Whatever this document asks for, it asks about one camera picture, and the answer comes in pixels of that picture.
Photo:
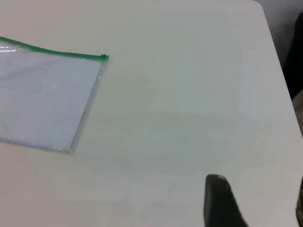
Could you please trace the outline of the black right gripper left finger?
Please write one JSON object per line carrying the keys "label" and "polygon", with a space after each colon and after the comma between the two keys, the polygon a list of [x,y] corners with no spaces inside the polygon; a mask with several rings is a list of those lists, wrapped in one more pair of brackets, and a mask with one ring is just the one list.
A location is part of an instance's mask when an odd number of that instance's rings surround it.
{"label": "black right gripper left finger", "polygon": [[205,178],[204,224],[206,227],[246,227],[232,188],[222,175]]}

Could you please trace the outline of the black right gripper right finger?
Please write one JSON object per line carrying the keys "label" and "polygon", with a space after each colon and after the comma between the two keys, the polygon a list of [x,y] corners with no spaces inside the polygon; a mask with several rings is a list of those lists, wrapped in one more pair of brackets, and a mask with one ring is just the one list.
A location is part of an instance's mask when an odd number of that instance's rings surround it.
{"label": "black right gripper right finger", "polygon": [[296,214],[302,214],[302,213],[303,213],[303,179],[301,180],[299,195],[296,205]]}

